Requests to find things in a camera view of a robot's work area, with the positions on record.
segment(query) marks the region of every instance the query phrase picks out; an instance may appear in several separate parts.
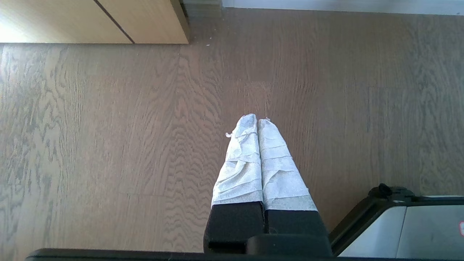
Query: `wood grain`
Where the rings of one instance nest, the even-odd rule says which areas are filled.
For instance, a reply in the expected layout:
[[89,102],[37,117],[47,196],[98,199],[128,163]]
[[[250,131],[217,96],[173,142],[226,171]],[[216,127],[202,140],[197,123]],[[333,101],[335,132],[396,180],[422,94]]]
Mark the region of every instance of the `wood grain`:
[[329,229],[379,182],[464,194],[463,28],[227,9],[184,46],[6,44],[1,257],[201,251],[225,133],[249,112],[279,127]]
[[137,44],[188,44],[179,0],[98,0]]
[[3,0],[0,42],[131,43],[93,0]]

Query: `cabinet door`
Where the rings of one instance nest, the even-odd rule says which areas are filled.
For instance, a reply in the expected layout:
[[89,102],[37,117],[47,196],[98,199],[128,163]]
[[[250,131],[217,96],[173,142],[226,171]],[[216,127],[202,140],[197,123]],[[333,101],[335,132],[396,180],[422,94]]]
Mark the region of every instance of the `cabinet door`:
[[131,43],[94,0],[0,0],[0,42]]
[[136,44],[187,44],[179,0],[98,0]]

